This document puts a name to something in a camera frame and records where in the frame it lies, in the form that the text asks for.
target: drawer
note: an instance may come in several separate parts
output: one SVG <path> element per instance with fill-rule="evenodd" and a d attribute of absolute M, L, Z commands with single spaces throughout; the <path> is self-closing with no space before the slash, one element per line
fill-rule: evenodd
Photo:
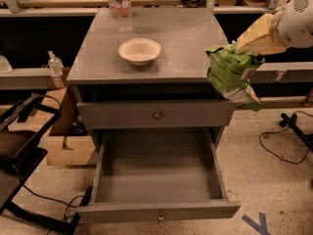
<path fill-rule="evenodd" d="M 111 130 L 104 134 L 88 223 L 230 218 L 208 128 Z"/>
<path fill-rule="evenodd" d="M 235 110 L 229 101 L 93 102 L 77 108 L 89 129 L 225 126 Z"/>

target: green bag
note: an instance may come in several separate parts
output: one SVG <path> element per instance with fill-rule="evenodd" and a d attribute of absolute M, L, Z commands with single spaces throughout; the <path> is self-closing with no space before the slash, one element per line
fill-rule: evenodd
<path fill-rule="evenodd" d="M 264 63 L 252 52 L 236 53 L 236 43 L 225 47 L 211 47 L 205 53 L 210 59 L 207 79 L 226 99 L 247 104 L 252 110 L 259 111 L 260 103 L 248 78 Z"/>

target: plastic bottle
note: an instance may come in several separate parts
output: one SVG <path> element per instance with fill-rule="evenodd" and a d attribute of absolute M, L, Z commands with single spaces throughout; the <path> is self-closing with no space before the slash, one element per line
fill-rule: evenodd
<path fill-rule="evenodd" d="M 304 102 L 302 102 L 302 106 L 304 106 L 304 107 L 312 107 L 313 106 L 313 88 L 309 91 L 309 93 L 305 97 Z"/>
<path fill-rule="evenodd" d="M 0 72 L 10 72 L 12 67 L 5 56 L 0 55 Z"/>
<path fill-rule="evenodd" d="M 120 31 L 131 32 L 133 30 L 131 21 L 131 0 L 115 0 L 114 6 L 117 13 Z"/>
<path fill-rule="evenodd" d="M 62 68 L 63 63 L 62 60 L 58 57 L 56 57 L 56 55 L 53 53 L 53 51 L 48 51 L 49 54 L 49 61 L 48 61 L 48 65 L 52 71 L 53 74 L 63 74 L 62 72 Z"/>

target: speckled floor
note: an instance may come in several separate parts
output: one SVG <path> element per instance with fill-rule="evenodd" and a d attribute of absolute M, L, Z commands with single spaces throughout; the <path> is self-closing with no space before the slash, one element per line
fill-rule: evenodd
<path fill-rule="evenodd" d="M 313 178 L 313 153 L 309 152 L 301 164 L 288 164 L 266 152 L 259 143 L 262 132 L 282 130 L 279 126 L 282 112 L 290 116 L 296 110 L 313 114 L 313 109 L 262 110 L 258 113 L 235 111 L 217 149 L 228 198 L 242 203 L 233 218 L 81 224 L 74 234 L 313 234 L 313 189 L 310 185 Z M 298 113 L 297 124 L 303 132 L 313 133 L 312 123 L 312 117 Z M 307 151 L 290 129 L 280 135 L 266 135 L 262 140 L 267 148 L 286 160 L 299 161 Z M 93 184 L 94 172 L 94 166 L 50 166 L 43 162 L 26 185 L 41 195 L 69 202 Z M 14 201 L 27 210 L 57 219 L 62 219 L 65 211 L 65 206 L 34 197 L 24 189 L 21 189 Z M 6 211 L 0 216 L 1 235 L 36 235 L 48 232 L 15 219 Z"/>

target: table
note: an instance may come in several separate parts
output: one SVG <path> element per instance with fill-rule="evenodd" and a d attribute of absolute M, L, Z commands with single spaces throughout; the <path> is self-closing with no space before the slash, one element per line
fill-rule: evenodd
<path fill-rule="evenodd" d="M 226 42 L 209 9 L 134 8 L 133 32 L 115 12 L 96 15 L 67 77 L 99 160 L 86 222 L 229 218 L 215 149 L 235 104 L 207 81 L 205 49 Z M 131 38 L 160 56 L 135 67 L 118 56 Z"/>

